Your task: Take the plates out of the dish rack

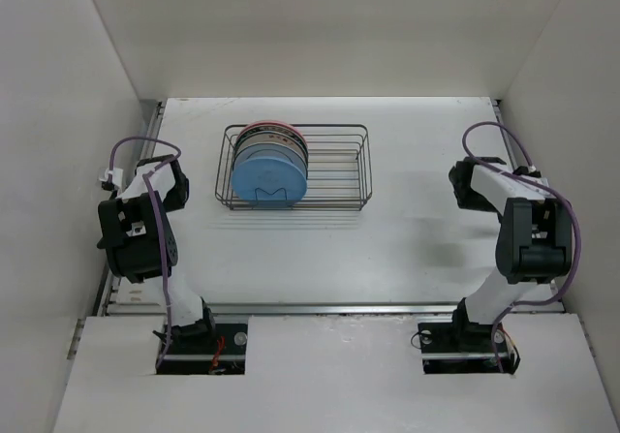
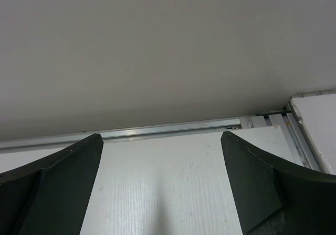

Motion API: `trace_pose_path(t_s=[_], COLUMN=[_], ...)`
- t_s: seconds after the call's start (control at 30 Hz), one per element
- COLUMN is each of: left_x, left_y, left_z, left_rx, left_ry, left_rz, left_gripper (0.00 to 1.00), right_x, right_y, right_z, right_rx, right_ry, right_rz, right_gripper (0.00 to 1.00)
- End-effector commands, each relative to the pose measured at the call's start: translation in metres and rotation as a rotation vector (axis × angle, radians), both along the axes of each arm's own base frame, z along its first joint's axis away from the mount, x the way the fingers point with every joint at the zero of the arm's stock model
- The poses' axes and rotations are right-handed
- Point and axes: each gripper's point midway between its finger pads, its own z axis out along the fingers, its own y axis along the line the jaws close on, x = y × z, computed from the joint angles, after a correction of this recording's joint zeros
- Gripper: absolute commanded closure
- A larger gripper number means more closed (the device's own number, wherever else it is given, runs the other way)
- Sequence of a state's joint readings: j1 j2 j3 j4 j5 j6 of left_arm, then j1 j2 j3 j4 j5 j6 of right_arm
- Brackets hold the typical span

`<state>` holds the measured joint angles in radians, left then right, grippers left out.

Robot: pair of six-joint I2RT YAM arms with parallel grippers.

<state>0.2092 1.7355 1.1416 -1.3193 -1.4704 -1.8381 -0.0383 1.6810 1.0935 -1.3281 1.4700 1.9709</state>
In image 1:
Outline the blue plate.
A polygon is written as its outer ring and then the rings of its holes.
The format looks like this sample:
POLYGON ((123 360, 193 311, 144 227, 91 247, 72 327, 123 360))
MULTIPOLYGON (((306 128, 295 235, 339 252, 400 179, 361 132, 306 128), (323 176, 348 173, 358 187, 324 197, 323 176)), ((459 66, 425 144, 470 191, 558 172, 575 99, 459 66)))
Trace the blue plate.
POLYGON ((294 204, 305 196, 308 184, 293 162, 259 156, 235 165, 231 186, 242 201, 294 204))

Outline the white flower pattern plate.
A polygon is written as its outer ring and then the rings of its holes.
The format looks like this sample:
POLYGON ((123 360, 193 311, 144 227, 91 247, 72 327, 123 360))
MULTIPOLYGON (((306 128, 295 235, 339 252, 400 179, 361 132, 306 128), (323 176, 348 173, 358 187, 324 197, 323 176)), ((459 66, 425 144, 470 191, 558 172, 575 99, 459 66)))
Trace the white flower pattern plate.
POLYGON ((236 168, 245 161, 258 157, 282 159, 292 163, 303 173, 307 173, 307 165, 301 152, 296 148, 289 147, 287 144, 275 141, 243 142, 236 150, 233 166, 236 168))

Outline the orange sunburst plate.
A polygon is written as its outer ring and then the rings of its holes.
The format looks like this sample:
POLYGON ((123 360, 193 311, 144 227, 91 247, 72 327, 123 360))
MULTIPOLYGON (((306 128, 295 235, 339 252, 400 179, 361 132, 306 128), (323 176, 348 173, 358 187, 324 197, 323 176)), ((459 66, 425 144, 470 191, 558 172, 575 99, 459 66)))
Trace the orange sunburst plate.
POLYGON ((299 150, 301 152, 303 158, 305 159, 305 162, 307 162, 308 158, 309 158, 308 147, 307 147, 307 150, 304 151, 293 140, 286 139, 284 136, 280 136, 279 134, 261 133, 261 134, 254 135, 254 136, 248 138, 246 141, 251 141, 251 142, 259 142, 259 141, 260 142, 267 142, 267 141, 280 142, 280 143, 288 145, 291 148, 296 148, 297 150, 299 150))

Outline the green rimmed white plate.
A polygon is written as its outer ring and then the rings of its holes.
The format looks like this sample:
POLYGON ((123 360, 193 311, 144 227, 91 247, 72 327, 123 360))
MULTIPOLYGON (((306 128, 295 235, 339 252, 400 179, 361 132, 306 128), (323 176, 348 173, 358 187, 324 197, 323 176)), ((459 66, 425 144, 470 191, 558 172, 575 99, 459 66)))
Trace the green rimmed white plate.
POLYGON ((306 151, 306 150, 307 150, 307 142, 303 142, 303 141, 299 140, 299 139, 298 139, 298 138, 296 138, 296 137, 291 138, 291 137, 287 136, 287 135, 286 135, 283 131, 281 131, 281 130, 280 130, 279 128, 277 128, 277 127, 266 127, 266 128, 264 128, 264 129, 263 129, 263 128, 255 128, 253 131, 251 131, 251 132, 246 133, 245 135, 243 135, 243 136, 241 137, 241 139, 236 139, 236 142, 235 142, 235 145, 234 145, 235 149, 236 149, 236 150, 238 150, 238 149, 239 149, 239 147, 240 147, 240 145, 241 145, 244 141, 246 141, 248 138, 250 138, 250 137, 252 137, 252 136, 254 136, 254 135, 261 134, 261 133, 273 133, 273 134, 279 134, 280 136, 284 136, 286 139, 293 140, 293 141, 294 141, 294 142, 295 142, 295 143, 296 143, 296 144, 297 144, 300 148, 302 148, 304 151, 306 151))

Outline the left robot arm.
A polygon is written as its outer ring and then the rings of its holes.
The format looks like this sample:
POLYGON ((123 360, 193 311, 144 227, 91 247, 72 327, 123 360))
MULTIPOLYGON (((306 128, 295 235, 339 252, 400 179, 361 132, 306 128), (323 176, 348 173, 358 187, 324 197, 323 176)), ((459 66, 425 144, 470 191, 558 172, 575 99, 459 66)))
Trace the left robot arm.
POLYGON ((217 329, 203 299, 172 269, 180 253, 168 215, 189 199, 189 178, 172 155, 138 162, 127 188, 98 205, 102 238, 111 273, 141 285, 167 314, 164 341, 206 352, 217 329))

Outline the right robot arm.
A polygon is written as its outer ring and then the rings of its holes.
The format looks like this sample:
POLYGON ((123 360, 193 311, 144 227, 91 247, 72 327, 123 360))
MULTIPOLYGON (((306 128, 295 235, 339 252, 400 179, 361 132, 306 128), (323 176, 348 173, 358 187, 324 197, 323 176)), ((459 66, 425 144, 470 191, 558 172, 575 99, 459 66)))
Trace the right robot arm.
POLYGON ((467 157, 450 169, 449 181, 459 208, 495 213, 500 224, 495 267, 461 299, 449 325, 450 342, 475 352, 493 337, 500 314, 537 286, 569 273, 572 222, 567 207, 548 193, 548 183, 533 167, 509 171, 500 158, 467 157))

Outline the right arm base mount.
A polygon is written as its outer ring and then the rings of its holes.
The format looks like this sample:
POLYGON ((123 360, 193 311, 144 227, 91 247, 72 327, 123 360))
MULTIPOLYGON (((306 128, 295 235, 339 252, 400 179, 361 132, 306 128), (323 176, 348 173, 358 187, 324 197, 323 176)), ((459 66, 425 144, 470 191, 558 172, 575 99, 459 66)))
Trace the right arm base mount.
POLYGON ((500 327, 460 333, 449 322, 422 322, 411 344, 419 348, 425 375, 508 374, 519 368, 518 348, 500 327))

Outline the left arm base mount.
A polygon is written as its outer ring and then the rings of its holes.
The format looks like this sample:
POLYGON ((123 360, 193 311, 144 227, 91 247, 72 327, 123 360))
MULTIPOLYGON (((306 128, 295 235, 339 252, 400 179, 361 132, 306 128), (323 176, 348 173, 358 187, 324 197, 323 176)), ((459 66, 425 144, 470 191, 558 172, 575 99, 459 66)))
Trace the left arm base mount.
POLYGON ((173 333, 167 350, 166 334, 154 331, 161 340, 155 362, 157 375, 244 375, 248 324, 223 323, 214 333, 173 333))

